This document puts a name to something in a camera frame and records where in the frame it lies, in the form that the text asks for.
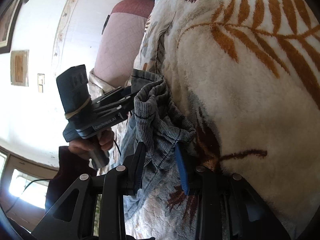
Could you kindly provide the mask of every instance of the dark red cloth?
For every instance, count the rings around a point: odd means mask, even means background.
[[[155,0],[123,0],[117,3],[111,14],[121,12],[148,18],[155,5]]]
[[[92,177],[97,175],[97,171],[89,167],[89,161],[71,153],[67,146],[59,147],[59,171],[49,182],[45,210],[48,211],[71,184],[84,173]]]

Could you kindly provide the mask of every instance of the person's fingers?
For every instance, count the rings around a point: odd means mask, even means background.
[[[113,142],[114,136],[115,136],[115,133],[112,130],[103,131],[101,138],[99,140],[100,145],[104,146],[105,144],[107,144],[109,142]]]
[[[85,151],[92,151],[94,149],[92,143],[89,140],[76,139],[69,143],[72,148],[80,148]]]
[[[86,151],[80,152],[80,153],[76,153],[76,155],[78,155],[80,158],[83,158],[85,160],[89,160],[91,158],[90,155],[89,155],[89,152],[86,152]]]
[[[101,150],[103,151],[108,151],[110,150],[111,148],[113,147],[113,140],[104,144],[104,145],[101,145]]]
[[[81,149],[79,147],[74,147],[72,145],[69,145],[68,148],[69,148],[70,152],[77,154],[77,155],[88,153],[88,151],[85,151],[84,149]]]

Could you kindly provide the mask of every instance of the black camera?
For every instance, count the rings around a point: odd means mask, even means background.
[[[63,137],[66,142],[89,139],[95,146],[91,153],[96,168],[109,163],[109,156],[100,149],[97,135],[128,118],[134,108],[131,87],[117,88],[91,100],[85,65],[71,67],[57,77],[57,86],[65,117],[69,121]]]

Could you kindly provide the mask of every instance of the black cable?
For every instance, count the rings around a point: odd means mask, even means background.
[[[22,194],[25,192],[25,190],[34,182],[37,181],[45,181],[45,180],[51,180],[51,179],[35,179],[33,181],[31,181],[22,191],[21,195],[19,197],[17,197],[17,199],[14,201],[14,203],[12,204],[12,206],[10,208],[8,208],[8,210],[5,212],[6,214],[14,207],[14,205],[17,203],[17,201],[20,199],[20,197],[22,196]]]
[[[120,152],[120,149],[119,149],[119,146],[118,146],[118,144],[117,144],[116,140],[114,140],[114,139],[113,139],[113,141],[115,142],[116,147],[118,148],[119,154],[120,154],[120,156],[121,156],[121,152]]]

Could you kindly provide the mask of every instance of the white fleece blanket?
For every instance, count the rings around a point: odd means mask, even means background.
[[[203,165],[245,177],[296,238],[320,205],[320,25],[309,7],[159,0],[146,26],[134,67],[164,75],[196,126]],[[178,180],[166,188],[172,178],[175,169],[127,221],[127,234],[193,238],[195,200]]]

